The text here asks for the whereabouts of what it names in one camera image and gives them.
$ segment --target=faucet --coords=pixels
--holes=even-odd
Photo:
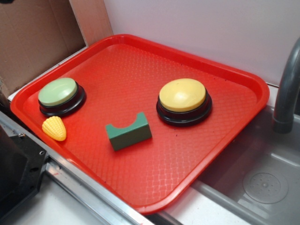
[[[272,119],[272,128],[275,132],[281,134],[291,132],[299,89],[300,38],[296,41],[290,53],[280,81]]]

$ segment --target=red tray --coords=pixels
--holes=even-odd
[[[67,139],[43,133],[38,92],[72,77],[87,93],[83,107],[64,117]],[[160,89],[193,78],[213,101],[211,115],[192,127],[172,127],[156,112]],[[97,42],[21,90],[12,111],[47,145],[142,214],[171,203],[264,108],[266,83],[253,74],[131,35]],[[115,152],[105,126],[127,127],[144,112],[152,138]]]

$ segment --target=yellow corn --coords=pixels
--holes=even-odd
[[[42,130],[56,141],[64,141],[67,131],[62,120],[58,116],[52,116],[43,122]]]

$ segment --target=green foam block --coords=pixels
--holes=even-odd
[[[115,151],[152,137],[149,123],[143,112],[138,113],[135,122],[128,127],[116,128],[109,124],[105,128]]]

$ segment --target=sink drain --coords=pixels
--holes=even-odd
[[[284,176],[271,168],[255,169],[247,173],[243,187],[249,197],[265,204],[281,201],[288,192]]]

